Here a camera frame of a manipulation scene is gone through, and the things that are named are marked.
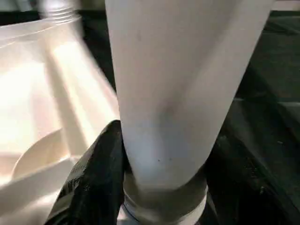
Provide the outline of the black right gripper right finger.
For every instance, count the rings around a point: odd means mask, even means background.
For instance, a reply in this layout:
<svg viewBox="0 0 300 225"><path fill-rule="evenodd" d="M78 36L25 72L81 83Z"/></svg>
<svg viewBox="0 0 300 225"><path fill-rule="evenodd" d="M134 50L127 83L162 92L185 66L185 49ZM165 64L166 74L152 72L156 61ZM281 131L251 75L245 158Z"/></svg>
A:
<svg viewBox="0 0 300 225"><path fill-rule="evenodd" d="M300 211L238 139L219 135L205 175L221 225L298 225Z"/></svg>

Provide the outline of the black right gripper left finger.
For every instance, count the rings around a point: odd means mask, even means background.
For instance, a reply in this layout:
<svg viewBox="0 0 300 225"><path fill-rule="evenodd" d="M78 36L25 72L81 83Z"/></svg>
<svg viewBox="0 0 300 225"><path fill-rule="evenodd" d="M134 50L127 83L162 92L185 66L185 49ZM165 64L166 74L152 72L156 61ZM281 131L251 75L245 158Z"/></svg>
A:
<svg viewBox="0 0 300 225"><path fill-rule="evenodd" d="M45 224L117 224L127 167L121 122L113 120L73 166Z"/></svg>

